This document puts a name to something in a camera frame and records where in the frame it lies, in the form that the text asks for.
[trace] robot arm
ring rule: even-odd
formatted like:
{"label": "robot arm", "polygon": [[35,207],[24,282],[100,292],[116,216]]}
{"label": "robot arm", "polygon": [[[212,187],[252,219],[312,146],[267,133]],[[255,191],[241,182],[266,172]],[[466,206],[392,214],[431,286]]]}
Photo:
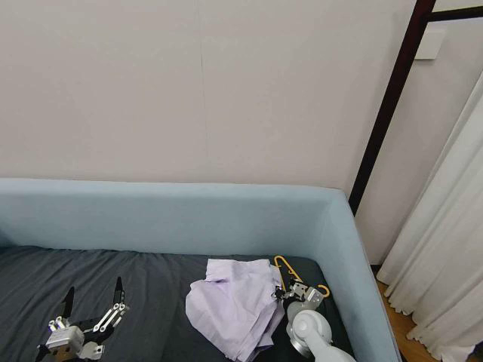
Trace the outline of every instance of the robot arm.
{"label": "robot arm", "polygon": [[56,362],[75,360],[99,360],[104,352],[103,341],[109,338],[129,310],[124,302],[125,292],[119,277],[115,284],[113,306],[101,318],[69,322],[74,301],[74,287],[59,304],[57,317],[48,322],[51,334],[44,345],[38,346],[35,362],[44,359],[48,354],[55,357]]}
{"label": "robot arm", "polygon": [[350,354],[329,344],[331,326],[316,311],[300,311],[292,323],[292,333],[300,347],[307,347],[312,352],[315,362],[355,362]]}
{"label": "robot arm", "polygon": [[315,362],[355,362],[350,354],[331,345],[331,326],[315,311],[324,298],[317,289],[292,280],[288,292],[277,293],[282,299],[296,299],[287,308],[287,334],[301,355],[313,354]]}

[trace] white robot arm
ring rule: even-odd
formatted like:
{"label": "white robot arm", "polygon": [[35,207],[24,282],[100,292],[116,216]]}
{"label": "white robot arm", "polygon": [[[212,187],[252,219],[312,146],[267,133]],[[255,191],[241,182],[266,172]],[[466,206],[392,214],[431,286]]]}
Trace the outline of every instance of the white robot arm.
{"label": "white robot arm", "polygon": [[287,334],[295,349],[304,357],[315,357],[315,362],[355,362],[350,354],[331,345],[332,330],[327,320],[317,311],[324,296],[315,288],[292,281],[283,299],[294,297],[287,308]]}
{"label": "white robot arm", "polygon": [[355,362],[350,354],[330,345],[331,340],[331,326],[320,313],[312,310],[297,313],[291,325],[291,342],[301,354],[306,355],[309,350],[315,362]]}

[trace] white curtain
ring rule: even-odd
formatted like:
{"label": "white curtain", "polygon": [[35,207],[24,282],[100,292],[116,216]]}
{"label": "white curtain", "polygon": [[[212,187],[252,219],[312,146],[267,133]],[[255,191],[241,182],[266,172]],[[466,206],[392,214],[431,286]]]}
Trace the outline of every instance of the white curtain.
{"label": "white curtain", "polygon": [[377,279],[444,362],[483,341],[483,74]]}

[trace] yellow clothes hanger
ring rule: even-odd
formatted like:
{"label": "yellow clothes hanger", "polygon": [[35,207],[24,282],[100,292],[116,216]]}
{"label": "yellow clothes hanger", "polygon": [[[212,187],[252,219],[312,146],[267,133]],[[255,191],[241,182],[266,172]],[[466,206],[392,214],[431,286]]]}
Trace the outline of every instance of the yellow clothes hanger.
{"label": "yellow clothes hanger", "polygon": [[[294,269],[288,263],[286,258],[284,258],[282,255],[277,255],[273,258],[273,261],[275,262],[275,266],[277,266],[278,268],[281,268],[281,265],[278,263],[279,260],[281,260],[285,264],[285,266],[288,268],[288,274],[292,274],[298,281],[301,281],[303,283],[302,278],[297,274],[296,271],[294,271]],[[285,283],[284,283],[283,278],[281,279],[281,287],[284,289],[284,291],[287,291],[287,288],[285,288]],[[319,285],[317,285],[317,287],[325,290],[325,294],[322,295],[324,298],[327,298],[328,296],[330,296],[331,291],[324,284],[319,284]]]}

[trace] bed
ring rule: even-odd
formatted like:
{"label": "bed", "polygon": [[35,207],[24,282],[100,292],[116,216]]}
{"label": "bed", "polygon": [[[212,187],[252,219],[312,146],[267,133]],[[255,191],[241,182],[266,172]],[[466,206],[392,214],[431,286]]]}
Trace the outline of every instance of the bed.
{"label": "bed", "polygon": [[[339,347],[358,362],[400,360],[345,195],[335,189],[0,179],[0,247],[2,360],[31,358],[71,285],[79,318],[102,314],[118,275],[132,310],[103,360],[224,360],[184,316],[189,282],[203,278],[208,256],[275,254],[291,256],[304,278],[326,280]],[[283,328],[275,334],[260,360],[298,360],[278,342]]]}

